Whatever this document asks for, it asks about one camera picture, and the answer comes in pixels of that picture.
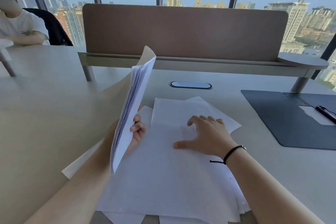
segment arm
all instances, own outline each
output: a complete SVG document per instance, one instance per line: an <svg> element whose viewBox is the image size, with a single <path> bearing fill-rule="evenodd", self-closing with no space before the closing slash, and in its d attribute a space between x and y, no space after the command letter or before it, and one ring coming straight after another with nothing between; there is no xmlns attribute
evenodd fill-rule
<svg viewBox="0 0 336 224"><path fill-rule="evenodd" d="M132 142L127 149L134 147L145 133L145 125L140 116L134 117L135 125ZM90 223L100 194L110 176L110 153L118 121L112 124L99 148L49 201L30 217L25 224L85 224Z"/></svg>
<svg viewBox="0 0 336 224"><path fill-rule="evenodd" d="M175 149L197 150L224 158L237 144L232 140L222 119L193 116L188 125L195 123L198 136L193 141L179 141ZM234 151L226 161L237 180L259 224L321 224L315 214L305 207L247 151Z"/></svg>
<svg viewBox="0 0 336 224"><path fill-rule="evenodd" d="M12 40L14 44L19 45L43 44L45 40L44 35L38 31L33 31L31 35L17 35L4 37L3 39Z"/></svg>

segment neck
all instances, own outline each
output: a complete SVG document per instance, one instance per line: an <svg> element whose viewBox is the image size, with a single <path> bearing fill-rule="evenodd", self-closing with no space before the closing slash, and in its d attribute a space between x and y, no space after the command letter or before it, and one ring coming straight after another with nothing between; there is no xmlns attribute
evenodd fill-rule
<svg viewBox="0 0 336 224"><path fill-rule="evenodd" d="M18 17L21 14L22 9L17 10L17 11L6 11L6 10L2 10L2 11L5 13L7 18L12 19L12 18Z"/></svg>

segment desk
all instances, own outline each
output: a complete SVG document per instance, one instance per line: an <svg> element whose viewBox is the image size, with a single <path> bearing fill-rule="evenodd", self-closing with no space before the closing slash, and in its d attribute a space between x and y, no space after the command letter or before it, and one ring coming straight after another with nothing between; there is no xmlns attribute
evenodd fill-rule
<svg viewBox="0 0 336 224"><path fill-rule="evenodd" d="M117 118L113 103L101 91L130 70L93 67L96 81L88 83L79 48L30 46L8 51L17 77L0 67L0 216L3 223L20 224L66 183L62 169L98 142ZM238 144L324 222L334 223L336 151L282 147L240 92L288 92L295 80L153 70L143 104L153 107L155 97L201 96L242 125L232 133ZM171 81L208 82L213 89L172 88ZM303 92L334 94L311 80Z"/></svg>

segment brown partition panel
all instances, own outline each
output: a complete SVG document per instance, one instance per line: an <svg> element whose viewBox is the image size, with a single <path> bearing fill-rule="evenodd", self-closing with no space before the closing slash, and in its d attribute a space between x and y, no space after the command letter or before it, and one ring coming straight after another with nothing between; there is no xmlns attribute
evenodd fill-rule
<svg viewBox="0 0 336 224"><path fill-rule="evenodd" d="M276 61L284 11L147 5L83 7L86 50L157 56Z"/></svg>

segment dark gray desk pad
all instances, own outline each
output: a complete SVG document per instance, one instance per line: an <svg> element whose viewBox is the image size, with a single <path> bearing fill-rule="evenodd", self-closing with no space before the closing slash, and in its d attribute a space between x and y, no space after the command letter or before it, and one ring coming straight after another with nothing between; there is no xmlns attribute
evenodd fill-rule
<svg viewBox="0 0 336 224"><path fill-rule="evenodd" d="M279 144L336 150L336 126L321 125L299 106L322 105L336 113L336 95L242 90Z"/></svg>

